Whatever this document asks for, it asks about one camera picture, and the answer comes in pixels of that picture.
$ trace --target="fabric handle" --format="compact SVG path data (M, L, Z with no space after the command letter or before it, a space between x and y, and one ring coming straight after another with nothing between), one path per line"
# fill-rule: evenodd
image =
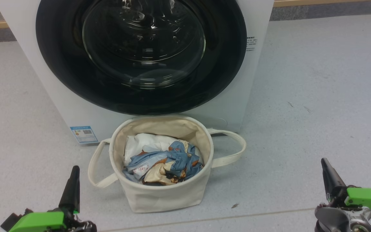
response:
M213 129L213 128L210 128L210 129L207 129L207 130L209 131L209 133L211 135L213 135L213 134L225 134L227 136L230 136L232 139L237 141L242 147L241 151L239 151L235 154L232 154L232 155L229 155L229 156L226 156L226 157L221 157L221 158L214 159L213 164L212 164L212 168L221 167L221 166L224 166L224 165L227 165L227 164L230 164L230 163L234 163L238 159L240 159L241 154L243 153L243 151L246 149L246 146L247 146L246 140L244 140L243 137L241 137L240 135L238 135L234 132L228 131L228 130L226 130L226 131L225 130L216 130L216 129Z
M97 149L95 149L94 151L94 155L91 158L90 164L88 165L88 180L95 187L102 189L118 180L117 175L115 173L112 173L111 175L107 176L105 179L101 180L98 183L94 181L94 173L95 169L97 168L98 158L100 158L100 154L103 151L104 145L106 143L111 143L111 139L106 139L100 142Z

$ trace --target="crumpled clothing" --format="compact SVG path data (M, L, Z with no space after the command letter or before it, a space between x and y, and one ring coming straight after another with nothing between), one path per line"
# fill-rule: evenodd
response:
M153 167L153 165L166 159L167 155L168 151L142 152L135 157L131 157L131 162L125 166L125 168L128 173L132 173L132 175L139 180Z
M140 133L135 136L129 135L125 143L124 165L127 166L131 162L131 157L142 152L168 151L169 146L174 141L181 141L184 144L185 150L189 150L187 141L179 140L167 135L153 135L147 133ZM193 153L201 157L198 149L195 149Z
M138 183L175 184L190 179L203 168L196 150L187 141L174 141L168 151L143 151L131 157L123 172L129 180Z
M144 176L143 182L154 183L158 182L162 185L173 185L174 180L167 178L166 172L170 170L174 161L168 163L157 163Z

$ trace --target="laundry basket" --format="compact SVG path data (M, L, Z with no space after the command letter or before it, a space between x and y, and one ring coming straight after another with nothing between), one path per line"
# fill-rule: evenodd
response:
M194 144L199 148L204 161L203 169L192 178L175 185L148 186L128 180L122 173L125 142L128 135L139 133L168 135ZM239 142L242 147L241 151L214 159L211 135L218 133L228 135ZM109 143L109 159L114 173L100 182L95 182L93 177L95 168L106 143ZM187 116L138 117L120 125L112 138L101 141L88 166L88 178L98 188L105 188L119 180L131 210L135 213L174 210L200 204L211 169L235 162L245 149L246 141L240 135L225 130L207 129L199 121Z

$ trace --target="washing machine door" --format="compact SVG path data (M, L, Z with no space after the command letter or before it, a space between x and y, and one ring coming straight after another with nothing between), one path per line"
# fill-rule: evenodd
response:
M233 80L246 49L235 0L41 0L36 35L64 85L133 115L209 101Z

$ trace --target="blue label sticker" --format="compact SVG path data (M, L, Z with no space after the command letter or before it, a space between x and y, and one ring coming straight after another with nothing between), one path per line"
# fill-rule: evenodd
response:
M98 142L98 139L95 137L91 126L72 126L70 128L79 143Z

